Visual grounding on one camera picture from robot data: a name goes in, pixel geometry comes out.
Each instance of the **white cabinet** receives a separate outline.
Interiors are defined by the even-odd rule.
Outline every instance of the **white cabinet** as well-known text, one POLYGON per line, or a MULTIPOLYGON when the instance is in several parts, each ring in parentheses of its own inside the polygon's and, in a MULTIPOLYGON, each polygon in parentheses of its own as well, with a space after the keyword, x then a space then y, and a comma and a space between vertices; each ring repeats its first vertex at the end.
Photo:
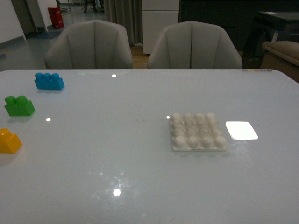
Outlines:
POLYGON ((178 23, 179 0, 142 0, 143 53, 150 54, 157 34, 178 23))

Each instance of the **blue toy block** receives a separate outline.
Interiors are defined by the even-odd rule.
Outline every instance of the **blue toy block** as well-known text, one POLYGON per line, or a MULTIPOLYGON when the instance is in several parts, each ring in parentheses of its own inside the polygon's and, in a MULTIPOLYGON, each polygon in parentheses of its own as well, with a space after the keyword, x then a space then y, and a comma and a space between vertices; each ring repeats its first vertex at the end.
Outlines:
POLYGON ((64 88, 64 81, 57 73, 36 73, 36 87, 39 90, 62 90, 64 88))

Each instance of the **beige cushion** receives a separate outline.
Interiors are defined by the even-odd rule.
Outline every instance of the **beige cushion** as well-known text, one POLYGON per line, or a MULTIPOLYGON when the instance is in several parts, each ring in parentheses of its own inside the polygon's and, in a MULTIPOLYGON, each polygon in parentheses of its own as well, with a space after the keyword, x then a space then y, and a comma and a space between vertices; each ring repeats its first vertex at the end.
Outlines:
POLYGON ((187 21, 160 32, 148 68, 240 69, 242 59, 223 28, 187 21))
POLYGON ((92 20, 66 28, 45 56, 47 69, 131 69, 126 29, 92 20))
POLYGON ((277 41, 263 43, 263 49, 292 64, 299 66, 299 43, 277 41))

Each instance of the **door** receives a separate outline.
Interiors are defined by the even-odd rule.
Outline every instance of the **door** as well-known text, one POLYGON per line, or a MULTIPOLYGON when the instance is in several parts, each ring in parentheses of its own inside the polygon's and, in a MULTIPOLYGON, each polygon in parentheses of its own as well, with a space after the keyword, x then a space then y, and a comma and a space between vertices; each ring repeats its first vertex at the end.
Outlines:
POLYGON ((36 35, 36 29, 26 0, 11 0, 26 39, 36 35))

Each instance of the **chair backrest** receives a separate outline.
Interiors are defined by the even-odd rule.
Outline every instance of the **chair backrest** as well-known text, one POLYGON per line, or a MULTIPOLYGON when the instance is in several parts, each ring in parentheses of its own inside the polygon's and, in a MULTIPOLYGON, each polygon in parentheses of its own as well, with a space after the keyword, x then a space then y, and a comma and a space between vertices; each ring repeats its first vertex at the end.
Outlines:
POLYGON ((187 21, 165 27, 148 60, 149 69, 240 69, 242 59, 226 31, 187 21))
POLYGON ((92 20, 67 27, 45 56, 47 69, 131 69, 126 29, 92 20))

